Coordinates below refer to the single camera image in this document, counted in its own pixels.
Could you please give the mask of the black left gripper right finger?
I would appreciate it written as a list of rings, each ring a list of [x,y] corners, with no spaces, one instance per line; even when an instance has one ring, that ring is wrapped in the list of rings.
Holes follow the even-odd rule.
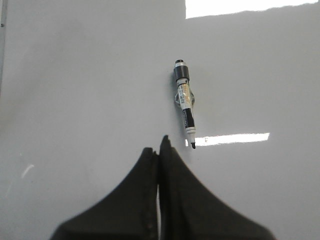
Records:
[[[165,135],[159,150],[162,240],[273,240],[266,227],[238,213],[191,172]]]

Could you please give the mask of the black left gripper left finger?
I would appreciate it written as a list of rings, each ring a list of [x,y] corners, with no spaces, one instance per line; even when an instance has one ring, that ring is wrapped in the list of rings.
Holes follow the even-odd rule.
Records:
[[[53,240],[158,239],[158,155],[143,149],[123,181],[104,199],[63,222]]]

